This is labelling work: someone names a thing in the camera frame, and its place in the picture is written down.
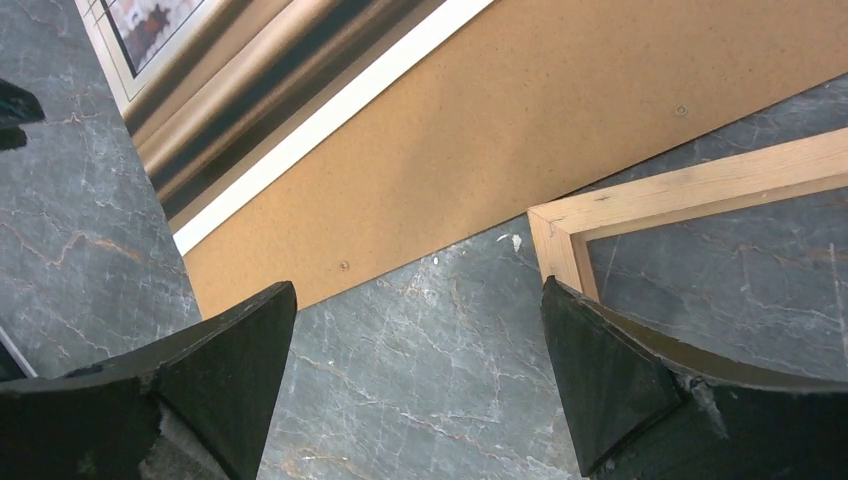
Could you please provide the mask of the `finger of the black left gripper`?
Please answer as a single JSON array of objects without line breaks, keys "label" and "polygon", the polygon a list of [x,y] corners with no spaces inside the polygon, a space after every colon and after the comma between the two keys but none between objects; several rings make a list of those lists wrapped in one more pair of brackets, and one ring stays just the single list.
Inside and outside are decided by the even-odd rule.
[{"label": "finger of the black left gripper", "polygon": [[27,145],[23,125],[45,121],[44,110],[36,96],[17,85],[1,80],[1,150]]}]

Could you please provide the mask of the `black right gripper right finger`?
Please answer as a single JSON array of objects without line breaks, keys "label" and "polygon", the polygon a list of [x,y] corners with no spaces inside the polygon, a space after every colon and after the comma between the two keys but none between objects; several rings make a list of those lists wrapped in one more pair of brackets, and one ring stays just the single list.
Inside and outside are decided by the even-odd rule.
[{"label": "black right gripper right finger", "polygon": [[583,477],[846,477],[844,382],[697,348],[554,278],[541,315]]}]

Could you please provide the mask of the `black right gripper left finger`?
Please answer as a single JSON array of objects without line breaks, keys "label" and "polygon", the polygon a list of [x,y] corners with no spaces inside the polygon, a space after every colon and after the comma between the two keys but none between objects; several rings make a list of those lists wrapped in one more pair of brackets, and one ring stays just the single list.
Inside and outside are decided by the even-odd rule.
[{"label": "black right gripper left finger", "polygon": [[253,479],[297,314],[289,281],[120,356],[1,386],[5,479]]}]

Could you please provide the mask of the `wooden picture frame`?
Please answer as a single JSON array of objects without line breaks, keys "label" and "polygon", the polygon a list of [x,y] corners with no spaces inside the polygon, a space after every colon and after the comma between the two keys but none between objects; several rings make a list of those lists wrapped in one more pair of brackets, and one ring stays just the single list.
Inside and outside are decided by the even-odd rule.
[{"label": "wooden picture frame", "polygon": [[543,279],[600,298],[588,242],[847,185],[847,131],[798,139],[540,204],[527,212]]}]

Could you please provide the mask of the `printed photo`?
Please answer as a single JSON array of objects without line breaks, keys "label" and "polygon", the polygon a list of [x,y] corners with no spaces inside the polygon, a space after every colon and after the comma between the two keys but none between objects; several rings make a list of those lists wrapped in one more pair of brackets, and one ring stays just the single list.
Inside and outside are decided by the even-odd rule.
[{"label": "printed photo", "polygon": [[80,1],[186,254],[483,1]]}]

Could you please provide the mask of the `transparent plastic sheet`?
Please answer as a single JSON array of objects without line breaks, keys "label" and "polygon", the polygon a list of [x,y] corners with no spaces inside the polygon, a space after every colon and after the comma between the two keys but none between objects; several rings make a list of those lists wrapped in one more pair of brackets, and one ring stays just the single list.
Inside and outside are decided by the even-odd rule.
[{"label": "transparent plastic sheet", "polygon": [[592,241],[603,304],[705,350],[847,377],[847,193]]}]

